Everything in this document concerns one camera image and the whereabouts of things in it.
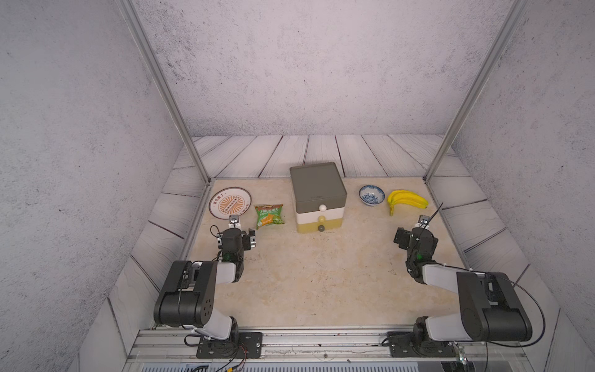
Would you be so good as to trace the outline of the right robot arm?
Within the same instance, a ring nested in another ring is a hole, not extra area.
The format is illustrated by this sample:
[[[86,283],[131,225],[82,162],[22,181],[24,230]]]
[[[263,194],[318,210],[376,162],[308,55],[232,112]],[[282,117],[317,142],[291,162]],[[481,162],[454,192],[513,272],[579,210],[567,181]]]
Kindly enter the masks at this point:
[[[421,357],[453,356],[451,342],[525,342],[533,335],[531,321],[513,288],[500,272],[455,268],[433,259],[439,240],[425,225],[397,229],[394,243],[406,251],[409,275],[422,285],[458,296],[459,311],[447,316],[416,319],[411,333],[388,333],[393,357],[416,353]]]

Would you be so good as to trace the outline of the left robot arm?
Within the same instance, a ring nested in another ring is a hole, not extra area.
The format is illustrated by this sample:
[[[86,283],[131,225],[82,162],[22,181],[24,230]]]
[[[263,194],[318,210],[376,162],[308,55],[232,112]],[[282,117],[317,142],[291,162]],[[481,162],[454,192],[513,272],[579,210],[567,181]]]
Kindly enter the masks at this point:
[[[237,283],[244,270],[244,253],[257,245],[256,231],[232,226],[217,232],[219,253],[214,260],[176,260],[153,309],[158,325],[183,328],[197,343],[198,359],[258,358],[260,333],[240,333],[237,321],[215,308],[218,285]]]

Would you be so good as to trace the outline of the three-tier drawer cabinet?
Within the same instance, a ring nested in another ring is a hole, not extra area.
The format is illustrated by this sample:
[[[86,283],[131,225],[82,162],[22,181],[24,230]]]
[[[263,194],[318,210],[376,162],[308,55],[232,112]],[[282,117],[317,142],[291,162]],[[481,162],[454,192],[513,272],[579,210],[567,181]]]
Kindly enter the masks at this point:
[[[347,191],[334,162],[290,168],[299,233],[325,232],[342,226]]]

